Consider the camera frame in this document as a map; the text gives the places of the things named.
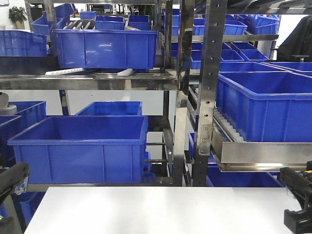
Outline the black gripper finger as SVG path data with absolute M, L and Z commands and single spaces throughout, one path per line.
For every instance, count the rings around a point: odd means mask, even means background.
M 280 181 L 297 199 L 301 207 L 312 206 L 312 182 L 289 167 L 280 169 Z
M 284 225 L 293 234 L 312 233 L 312 210 L 304 209 L 300 211 L 284 211 Z
M 24 162 L 0 170 L 0 204 L 10 194 L 20 195 L 27 192 L 29 165 Z

